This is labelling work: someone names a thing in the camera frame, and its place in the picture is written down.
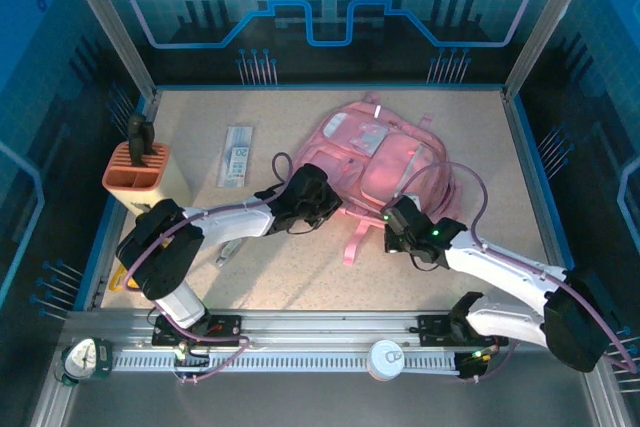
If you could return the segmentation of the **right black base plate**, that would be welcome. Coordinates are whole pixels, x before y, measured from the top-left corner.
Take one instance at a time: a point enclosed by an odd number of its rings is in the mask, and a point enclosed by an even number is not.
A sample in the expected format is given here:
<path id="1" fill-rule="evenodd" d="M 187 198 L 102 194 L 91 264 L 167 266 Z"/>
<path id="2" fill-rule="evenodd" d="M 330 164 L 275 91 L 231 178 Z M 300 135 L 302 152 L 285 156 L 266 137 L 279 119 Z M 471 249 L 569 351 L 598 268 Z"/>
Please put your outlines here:
<path id="1" fill-rule="evenodd" d="M 477 333 L 464 319 L 450 315 L 417 317 L 417 334 L 422 347 L 506 347 L 509 340 Z"/>

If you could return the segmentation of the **white round can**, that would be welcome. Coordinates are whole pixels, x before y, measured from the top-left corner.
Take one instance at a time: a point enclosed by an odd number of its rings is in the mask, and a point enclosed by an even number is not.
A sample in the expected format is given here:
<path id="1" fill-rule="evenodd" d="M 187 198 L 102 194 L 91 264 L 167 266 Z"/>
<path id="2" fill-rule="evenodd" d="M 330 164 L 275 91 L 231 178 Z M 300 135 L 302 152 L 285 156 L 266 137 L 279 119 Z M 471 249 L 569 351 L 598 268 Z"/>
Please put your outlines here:
<path id="1" fill-rule="evenodd" d="M 404 365 L 405 356 L 402 348 L 391 340 L 380 340 L 368 351 L 367 371 L 378 381 L 396 378 L 403 371 Z"/>

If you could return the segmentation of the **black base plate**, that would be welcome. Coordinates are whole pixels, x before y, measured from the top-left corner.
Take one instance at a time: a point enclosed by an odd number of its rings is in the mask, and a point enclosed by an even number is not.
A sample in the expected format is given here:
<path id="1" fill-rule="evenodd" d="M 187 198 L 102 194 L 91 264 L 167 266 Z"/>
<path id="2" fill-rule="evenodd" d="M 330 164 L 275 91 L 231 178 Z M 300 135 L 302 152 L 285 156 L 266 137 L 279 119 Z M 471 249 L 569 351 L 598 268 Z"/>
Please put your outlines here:
<path id="1" fill-rule="evenodd" d="M 241 333 L 241 321 L 239 315 L 205 314 L 202 319 L 187 328 L 187 331 L 196 336 L 216 339 L 232 337 L 232 340 L 203 342 L 185 336 L 164 315 L 159 315 L 154 322 L 151 344 L 154 347 L 177 347 L 181 342 L 185 342 L 191 349 L 209 346 L 238 347 L 237 337 Z"/>
<path id="2" fill-rule="evenodd" d="M 417 317 L 417 334 L 422 347 L 506 347 L 509 340 L 477 333 L 464 319 L 450 315 Z"/>

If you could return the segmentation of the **clear ruler set package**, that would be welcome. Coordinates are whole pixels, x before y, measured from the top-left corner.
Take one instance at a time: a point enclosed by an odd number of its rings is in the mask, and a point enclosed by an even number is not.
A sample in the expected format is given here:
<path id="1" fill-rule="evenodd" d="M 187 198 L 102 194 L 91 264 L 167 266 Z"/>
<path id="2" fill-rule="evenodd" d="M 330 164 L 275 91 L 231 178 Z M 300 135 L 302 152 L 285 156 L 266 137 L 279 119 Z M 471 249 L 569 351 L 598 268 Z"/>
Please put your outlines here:
<path id="1" fill-rule="evenodd" d="M 229 126 L 218 170 L 219 188 L 240 188 L 245 185 L 252 143 L 252 126 Z"/>

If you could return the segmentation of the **aluminium frame post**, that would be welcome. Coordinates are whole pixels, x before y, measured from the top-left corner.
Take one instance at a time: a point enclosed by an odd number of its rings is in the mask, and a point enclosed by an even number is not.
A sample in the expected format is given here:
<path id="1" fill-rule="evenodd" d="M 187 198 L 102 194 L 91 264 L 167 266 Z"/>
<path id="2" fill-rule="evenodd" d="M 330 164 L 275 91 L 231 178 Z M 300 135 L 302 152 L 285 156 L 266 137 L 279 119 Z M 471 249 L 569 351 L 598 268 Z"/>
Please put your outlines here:
<path id="1" fill-rule="evenodd" d="M 572 0 L 548 0 L 504 84 L 503 97 L 515 100 Z"/>
<path id="2" fill-rule="evenodd" d="M 156 85 L 111 0 L 86 0 L 121 62 L 147 102 L 156 97 Z"/>

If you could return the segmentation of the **aluminium base beam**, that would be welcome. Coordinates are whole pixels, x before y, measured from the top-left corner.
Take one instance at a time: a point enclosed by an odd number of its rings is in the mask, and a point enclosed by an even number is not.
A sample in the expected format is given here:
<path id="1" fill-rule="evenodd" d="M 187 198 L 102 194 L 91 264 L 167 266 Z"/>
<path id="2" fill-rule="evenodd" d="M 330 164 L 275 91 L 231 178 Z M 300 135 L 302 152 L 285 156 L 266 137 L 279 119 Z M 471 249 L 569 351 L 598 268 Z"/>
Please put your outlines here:
<path id="1" fill-rule="evenodd" d="M 241 333 L 252 349 L 348 350 L 366 348 L 380 340 L 391 340 L 403 348 L 432 351 L 471 352 L 482 347 L 422 347 L 417 334 L 417 317 L 448 315 L 444 311 L 214 311 L 214 315 L 239 315 Z M 162 315 L 140 309 L 106 309 L 72 312 L 64 323 L 59 342 L 71 345 L 85 337 L 98 337 L 114 346 L 169 349 L 151 344 L 154 322 Z M 205 337 L 203 342 L 232 340 Z M 235 347 L 209 346 L 207 349 Z"/>

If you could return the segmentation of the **black-handled knife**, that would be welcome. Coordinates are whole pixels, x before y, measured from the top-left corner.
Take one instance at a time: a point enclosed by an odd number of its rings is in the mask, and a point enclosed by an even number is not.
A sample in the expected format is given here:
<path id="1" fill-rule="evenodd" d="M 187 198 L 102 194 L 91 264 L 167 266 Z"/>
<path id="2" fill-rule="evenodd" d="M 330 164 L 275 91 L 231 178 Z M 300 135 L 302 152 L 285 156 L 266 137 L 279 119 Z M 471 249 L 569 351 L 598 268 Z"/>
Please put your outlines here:
<path id="1" fill-rule="evenodd" d="M 142 122 L 138 132 L 143 142 L 143 154 L 155 155 L 156 152 L 153 148 L 153 143 L 155 139 L 155 129 L 154 129 L 153 123 L 149 121 Z"/>
<path id="2" fill-rule="evenodd" d="M 136 167 L 146 166 L 143 161 L 144 140 L 139 131 L 143 121 L 144 117 L 141 114 L 134 112 L 129 117 L 127 124 L 129 154 L 132 165 Z"/>

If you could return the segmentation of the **small clear stationery tool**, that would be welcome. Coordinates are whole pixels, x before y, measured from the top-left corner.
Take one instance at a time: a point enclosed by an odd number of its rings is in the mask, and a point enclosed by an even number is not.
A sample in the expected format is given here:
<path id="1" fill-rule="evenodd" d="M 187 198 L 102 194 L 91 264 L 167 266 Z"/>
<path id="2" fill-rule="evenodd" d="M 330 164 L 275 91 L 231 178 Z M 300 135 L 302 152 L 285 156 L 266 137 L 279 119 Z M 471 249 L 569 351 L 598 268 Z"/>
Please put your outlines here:
<path id="1" fill-rule="evenodd" d="M 215 259 L 215 265 L 220 268 L 223 267 L 229 260 L 231 260 L 238 250 L 242 247 L 243 240 L 236 239 L 233 241 L 228 241 L 221 245 L 217 252 L 217 256 Z"/>

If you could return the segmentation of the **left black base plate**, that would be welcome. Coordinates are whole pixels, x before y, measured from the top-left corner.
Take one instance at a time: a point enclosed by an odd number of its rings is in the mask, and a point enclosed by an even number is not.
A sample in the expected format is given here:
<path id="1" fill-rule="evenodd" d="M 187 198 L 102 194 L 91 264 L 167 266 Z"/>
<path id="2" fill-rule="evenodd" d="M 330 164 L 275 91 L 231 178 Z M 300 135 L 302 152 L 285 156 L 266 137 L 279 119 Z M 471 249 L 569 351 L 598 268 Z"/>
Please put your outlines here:
<path id="1" fill-rule="evenodd" d="M 159 315 L 154 322 L 151 344 L 154 347 L 177 347 L 181 342 L 185 342 L 191 349 L 209 346 L 238 347 L 237 337 L 241 333 L 241 321 L 239 315 L 205 314 L 202 319 L 187 328 L 187 331 L 196 336 L 216 339 L 232 337 L 232 340 L 203 342 L 185 336 L 164 315 Z"/>

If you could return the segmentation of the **cream knife block orange top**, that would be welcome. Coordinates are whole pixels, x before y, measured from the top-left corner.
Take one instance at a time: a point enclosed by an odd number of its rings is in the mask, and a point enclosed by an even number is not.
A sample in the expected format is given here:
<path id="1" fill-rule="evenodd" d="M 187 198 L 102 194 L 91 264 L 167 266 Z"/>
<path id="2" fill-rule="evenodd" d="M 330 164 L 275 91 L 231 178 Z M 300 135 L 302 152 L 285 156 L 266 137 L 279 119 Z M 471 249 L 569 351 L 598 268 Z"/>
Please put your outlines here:
<path id="1" fill-rule="evenodd" d="M 114 149 L 102 177 L 103 187 L 134 215 L 172 199 L 189 206 L 194 197 L 168 144 L 155 142 L 155 155 L 143 155 L 144 166 L 134 166 L 127 142 Z"/>

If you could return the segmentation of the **pink school backpack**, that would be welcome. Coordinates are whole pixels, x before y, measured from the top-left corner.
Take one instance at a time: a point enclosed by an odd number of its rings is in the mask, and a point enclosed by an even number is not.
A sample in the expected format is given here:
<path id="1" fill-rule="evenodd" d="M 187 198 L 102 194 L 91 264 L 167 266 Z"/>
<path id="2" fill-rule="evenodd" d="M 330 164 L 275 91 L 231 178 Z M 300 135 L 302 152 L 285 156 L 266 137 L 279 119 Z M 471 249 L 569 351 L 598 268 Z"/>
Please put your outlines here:
<path id="1" fill-rule="evenodd" d="M 342 200 L 339 212 L 359 220 L 345 245 L 346 266 L 354 264 L 368 230 L 385 227 L 381 209 L 400 193 L 434 222 L 458 217 L 461 184 L 431 121 L 424 115 L 413 124 L 368 94 L 330 112 L 295 154 L 294 167 L 321 169 Z"/>

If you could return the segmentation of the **green dial clock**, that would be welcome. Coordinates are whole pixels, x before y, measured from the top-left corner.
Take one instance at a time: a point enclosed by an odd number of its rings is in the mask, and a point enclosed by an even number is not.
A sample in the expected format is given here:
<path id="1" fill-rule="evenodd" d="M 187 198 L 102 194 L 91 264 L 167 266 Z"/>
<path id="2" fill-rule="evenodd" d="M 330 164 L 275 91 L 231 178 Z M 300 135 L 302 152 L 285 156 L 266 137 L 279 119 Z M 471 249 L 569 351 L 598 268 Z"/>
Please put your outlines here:
<path id="1" fill-rule="evenodd" d="M 101 380 L 111 374 L 113 363 L 113 344 L 110 341 L 85 337 L 62 351 L 54 379 L 69 387 L 88 380 Z"/>

